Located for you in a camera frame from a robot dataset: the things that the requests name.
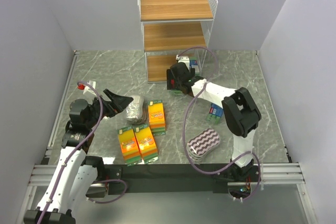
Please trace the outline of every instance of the red object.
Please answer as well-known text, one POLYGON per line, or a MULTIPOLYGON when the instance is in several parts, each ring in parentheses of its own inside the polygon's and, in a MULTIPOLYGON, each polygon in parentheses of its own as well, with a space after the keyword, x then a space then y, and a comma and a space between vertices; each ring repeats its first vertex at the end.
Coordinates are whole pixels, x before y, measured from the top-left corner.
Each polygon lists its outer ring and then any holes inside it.
POLYGON ((80 84, 80 85, 78 85, 77 88, 80 89, 80 90, 84 90, 85 86, 83 84, 80 84))

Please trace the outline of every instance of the wooden shelf board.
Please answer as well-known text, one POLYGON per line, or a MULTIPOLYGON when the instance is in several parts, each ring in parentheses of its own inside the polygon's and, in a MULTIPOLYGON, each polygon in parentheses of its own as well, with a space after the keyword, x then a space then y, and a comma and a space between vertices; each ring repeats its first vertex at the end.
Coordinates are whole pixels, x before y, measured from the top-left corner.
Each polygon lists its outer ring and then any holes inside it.
POLYGON ((176 55, 147 56, 148 82, 166 81, 167 69, 176 63, 176 55))
POLYGON ((206 47, 201 22, 144 24, 144 50, 166 51, 206 47))
POLYGON ((140 0, 141 21, 213 19, 208 0, 140 0))

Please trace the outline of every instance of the table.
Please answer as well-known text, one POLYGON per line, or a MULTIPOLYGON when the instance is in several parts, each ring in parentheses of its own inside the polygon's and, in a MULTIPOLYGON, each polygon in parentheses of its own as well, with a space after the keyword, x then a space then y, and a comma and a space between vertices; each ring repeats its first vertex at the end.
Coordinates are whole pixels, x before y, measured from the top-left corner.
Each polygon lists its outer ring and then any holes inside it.
MULTIPOLYGON (((219 73, 212 82, 228 88, 247 88, 254 98, 262 119, 254 137, 254 152, 264 163, 287 163, 287 149, 283 142, 278 122, 267 91, 255 51, 215 51, 219 59, 219 73)), ((59 117, 59 125, 53 139, 53 149, 49 160, 56 164, 59 158, 62 136, 69 120, 69 105, 78 98, 84 98, 77 89, 78 80, 97 81, 96 89, 102 94, 104 89, 119 95, 140 94, 147 100, 162 99, 166 117, 165 136, 155 137, 159 149, 159 160, 155 164, 188 163, 182 146, 182 119, 184 109, 191 101, 189 96, 176 96, 166 90, 166 83, 147 83, 145 60, 140 50, 81 51, 69 82, 65 106, 59 117)), ((208 77, 214 69, 211 56, 205 60, 202 76, 208 77)), ((210 103, 198 99, 187 119, 186 139, 195 137, 208 127, 215 129, 221 137, 220 146, 209 153, 203 163, 228 163, 233 152, 233 135, 227 128, 225 119, 218 125, 206 120, 210 103)), ((117 129, 129 123, 124 114, 104 119, 91 144, 88 155, 114 157, 115 164, 123 164, 117 138, 117 129)))

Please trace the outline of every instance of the marble table top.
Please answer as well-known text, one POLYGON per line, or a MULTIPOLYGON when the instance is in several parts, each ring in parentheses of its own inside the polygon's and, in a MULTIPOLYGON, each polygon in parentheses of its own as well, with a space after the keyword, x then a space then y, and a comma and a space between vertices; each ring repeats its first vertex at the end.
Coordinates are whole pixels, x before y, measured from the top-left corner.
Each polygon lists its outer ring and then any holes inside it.
MULTIPOLYGON (((254 152, 263 163, 287 163, 287 149, 283 142, 271 100, 267 91, 255 51, 215 51, 219 59, 219 73, 212 82, 227 88, 247 88, 254 98, 262 119, 254 136, 254 152)), ((210 76, 214 69, 211 56, 205 60, 202 76, 210 76)), ((53 139, 54 147, 49 160, 56 164, 59 158, 62 136, 69 120, 69 105, 84 98, 77 89, 77 81, 94 80, 96 89, 104 89, 119 95, 140 94, 147 100, 162 99, 166 117, 166 135, 155 137, 159 160, 155 164, 188 163, 182 146, 183 112, 191 97, 176 96, 166 90, 166 83, 147 83, 145 59, 140 50, 81 51, 77 56, 65 100, 59 118, 59 126, 53 139)), ((210 103, 198 99, 188 115, 187 141, 208 127, 215 129, 221 138, 220 146, 209 153, 203 163, 228 163, 233 152, 233 135, 227 128, 225 118, 218 125, 206 120, 210 103)), ((117 129, 130 125, 124 114, 103 120, 95 132, 88 155, 115 157, 115 164, 123 164, 117 137, 117 129)))

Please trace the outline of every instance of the gray wall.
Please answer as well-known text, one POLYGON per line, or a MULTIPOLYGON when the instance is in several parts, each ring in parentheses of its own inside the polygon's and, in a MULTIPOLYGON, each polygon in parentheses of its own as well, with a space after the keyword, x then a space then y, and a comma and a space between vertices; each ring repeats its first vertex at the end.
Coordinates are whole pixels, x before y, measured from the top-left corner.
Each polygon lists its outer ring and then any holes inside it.
POLYGON ((0 223, 15 223, 72 55, 44 0, 0 0, 0 223))
POLYGON ((286 0, 260 63, 319 223, 335 223, 336 0, 286 0))
MULTIPOLYGON (((47 0, 73 49, 141 49, 137 0, 47 0)), ((218 0, 213 49, 257 50, 285 0, 218 0)))

